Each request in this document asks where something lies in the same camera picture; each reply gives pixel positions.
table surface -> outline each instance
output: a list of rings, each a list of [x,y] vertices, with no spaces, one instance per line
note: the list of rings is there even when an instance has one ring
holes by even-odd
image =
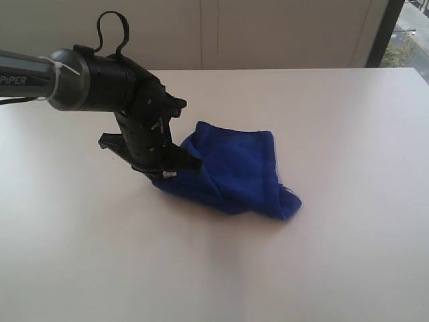
[[[2,321],[427,321],[429,87],[412,69],[159,71],[198,120],[268,129],[288,222],[155,189],[109,113],[0,108]]]

cloth fold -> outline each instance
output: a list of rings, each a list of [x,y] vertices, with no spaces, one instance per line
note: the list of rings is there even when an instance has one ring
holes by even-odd
[[[181,146],[202,160],[200,173],[185,170],[153,181],[159,189],[229,215],[254,210],[287,220],[301,207],[301,200],[279,183],[271,132],[234,131],[199,121]]]

white wall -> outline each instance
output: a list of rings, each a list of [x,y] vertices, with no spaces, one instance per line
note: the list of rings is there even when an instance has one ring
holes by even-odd
[[[95,22],[124,13],[124,53],[151,69],[333,68],[365,65],[387,0],[0,0],[0,47],[46,55],[97,46]],[[106,16],[106,50],[121,25]]]

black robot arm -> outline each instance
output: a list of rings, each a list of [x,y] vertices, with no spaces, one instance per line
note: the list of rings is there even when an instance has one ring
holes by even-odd
[[[107,13],[121,19],[124,41],[115,54],[101,57],[95,54],[103,46],[100,24]],[[97,31],[97,49],[76,45],[49,58],[0,52],[0,97],[23,97],[0,104],[47,97],[61,111],[111,111],[121,134],[104,133],[99,145],[116,153],[132,169],[151,180],[167,179],[181,170],[200,170],[201,161],[176,146],[171,137],[169,122],[180,116],[186,101],[171,96],[156,76],[121,53],[129,37],[125,17],[107,11],[100,16]],[[48,59],[69,69],[59,69]]]

blue towel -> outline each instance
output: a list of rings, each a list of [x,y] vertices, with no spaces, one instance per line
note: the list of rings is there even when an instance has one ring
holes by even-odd
[[[153,181],[159,189],[230,215],[254,210],[287,220],[301,207],[301,200],[279,183],[271,132],[198,122],[181,146],[202,160],[200,173],[185,170],[175,178]]]

